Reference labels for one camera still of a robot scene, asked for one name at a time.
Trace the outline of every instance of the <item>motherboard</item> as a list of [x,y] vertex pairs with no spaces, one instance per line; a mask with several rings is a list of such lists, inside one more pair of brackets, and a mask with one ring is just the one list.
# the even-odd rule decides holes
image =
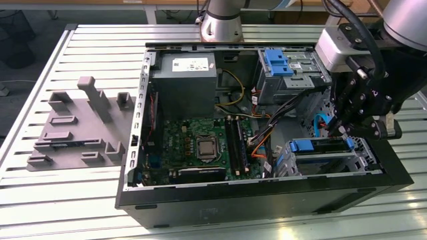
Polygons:
[[[236,132],[242,141],[234,139]],[[150,184],[192,183],[198,178],[206,181],[215,176],[219,176],[219,181],[260,178],[259,160],[246,154],[246,142],[252,135],[251,122],[246,117],[167,120],[163,153],[148,156]]]

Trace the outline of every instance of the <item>floor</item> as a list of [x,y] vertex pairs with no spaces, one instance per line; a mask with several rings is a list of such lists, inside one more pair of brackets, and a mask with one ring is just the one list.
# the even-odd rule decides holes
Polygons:
[[[24,11],[28,22],[36,33],[36,38],[28,45],[35,53],[36,61],[23,69],[11,69],[0,61],[0,83],[10,90],[8,96],[0,97],[0,145],[8,134],[20,109],[31,93],[34,83],[44,69],[51,53],[64,31],[67,24],[147,24],[143,11],[59,11],[59,19],[52,20],[47,11]],[[196,19],[196,11],[180,11],[171,13],[171,17],[163,11],[156,12],[159,24],[192,24]],[[242,14],[244,24],[270,24],[267,12],[248,11]]]

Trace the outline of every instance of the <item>open computer tower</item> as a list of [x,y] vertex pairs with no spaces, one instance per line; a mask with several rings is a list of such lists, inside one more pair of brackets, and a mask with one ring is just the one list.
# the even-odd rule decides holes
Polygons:
[[116,208],[147,228],[206,225],[412,184],[386,140],[328,135],[331,82],[312,44],[147,44]]

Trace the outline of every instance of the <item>metal workbench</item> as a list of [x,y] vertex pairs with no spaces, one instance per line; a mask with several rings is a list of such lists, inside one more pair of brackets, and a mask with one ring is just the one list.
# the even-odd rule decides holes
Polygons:
[[[247,42],[316,40],[322,26],[246,25]],[[59,40],[0,149],[0,239],[427,239],[427,101],[419,93],[396,115],[403,137],[391,145],[415,184],[339,214],[199,227],[144,229],[115,209],[120,167],[28,172],[52,91],[84,97],[78,78],[96,78],[107,97],[135,96],[146,42],[198,42],[194,25],[80,25]]]

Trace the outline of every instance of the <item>mesh trash bin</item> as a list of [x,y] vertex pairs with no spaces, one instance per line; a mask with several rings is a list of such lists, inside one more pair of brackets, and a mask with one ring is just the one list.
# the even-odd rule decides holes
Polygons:
[[0,29],[0,61],[12,68],[22,69],[35,62],[35,54],[27,42],[18,41]]
[[36,34],[22,10],[0,10],[0,28],[18,42],[28,42]]

